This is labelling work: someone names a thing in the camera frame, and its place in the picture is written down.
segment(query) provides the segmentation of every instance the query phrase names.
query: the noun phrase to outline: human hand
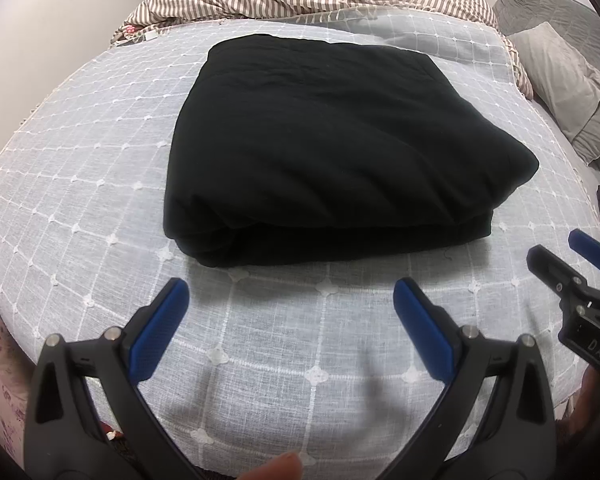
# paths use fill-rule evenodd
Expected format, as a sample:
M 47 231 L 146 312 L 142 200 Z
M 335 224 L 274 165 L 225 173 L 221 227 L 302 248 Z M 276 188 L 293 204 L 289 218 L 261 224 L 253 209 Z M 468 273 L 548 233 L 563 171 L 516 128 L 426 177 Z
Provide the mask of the human hand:
M 294 452 L 275 457 L 265 465 L 238 477 L 238 480 L 300 480 L 302 462 Z

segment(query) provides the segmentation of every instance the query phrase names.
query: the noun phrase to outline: dark clothing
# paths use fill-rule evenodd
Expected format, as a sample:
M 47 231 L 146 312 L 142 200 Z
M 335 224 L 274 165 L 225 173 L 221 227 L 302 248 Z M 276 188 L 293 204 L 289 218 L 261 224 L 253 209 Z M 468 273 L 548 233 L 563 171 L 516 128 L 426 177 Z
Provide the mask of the dark clothing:
M 206 266 L 426 250 L 489 235 L 537 169 L 424 54 L 253 35 L 180 111 L 164 231 Z

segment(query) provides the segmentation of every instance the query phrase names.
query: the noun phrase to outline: quilted gray fabric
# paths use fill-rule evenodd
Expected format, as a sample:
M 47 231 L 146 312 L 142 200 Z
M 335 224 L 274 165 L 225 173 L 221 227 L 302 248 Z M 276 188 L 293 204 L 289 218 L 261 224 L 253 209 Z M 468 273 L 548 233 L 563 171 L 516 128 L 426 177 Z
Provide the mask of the quilted gray fabric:
M 540 169 L 495 211 L 493 234 L 465 246 L 353 262 L 201 267 L 162 232 L 171 134 L 209 48 L 253 33 L 425 52 L 463 97 L 533 150 Z M 0 312 L 35 358 L 47 334 L 99 336 L 170 276 L 183 277 L 189 311 L 140 386 L 183 452 L 236 476 L 297 449 L 307 479 L 371 479 L 442 390 L 394 313 L 395 280 L 413 276 L 459 324 L 489 336 L 533 333 L 558 403 L 578 387 L 583 362 L 558 343 L 556 297 L 526 270 L 525 255 L 543 243 L 600 287 L 600 273 L 568 249 L 575 227 L 600 238 L 580 177 L 516 89 L 493 29 L 400 9 L 298 23 L 191 23 L 87 63 L 0 154 Z M 103 420 L 112 421 L 92 386 Z M 470 440 L 486 398 L 485 390 L 455 452 Z
M 497 0 L 493 10 L 505 36 L 549 22 L 600 70 L 600 18 L 589 7 L 575 0 Z

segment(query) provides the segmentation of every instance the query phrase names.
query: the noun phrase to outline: folded black fabric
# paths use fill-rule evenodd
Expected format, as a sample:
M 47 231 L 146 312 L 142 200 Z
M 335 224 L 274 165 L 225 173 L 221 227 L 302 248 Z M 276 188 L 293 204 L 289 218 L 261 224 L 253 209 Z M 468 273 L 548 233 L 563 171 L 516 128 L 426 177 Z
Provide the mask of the folded black fabric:
M 537 169 L 428 56 L 246 36 L 180 111 L 164 231 L 206 266 L 419 251 L 489 235 Z

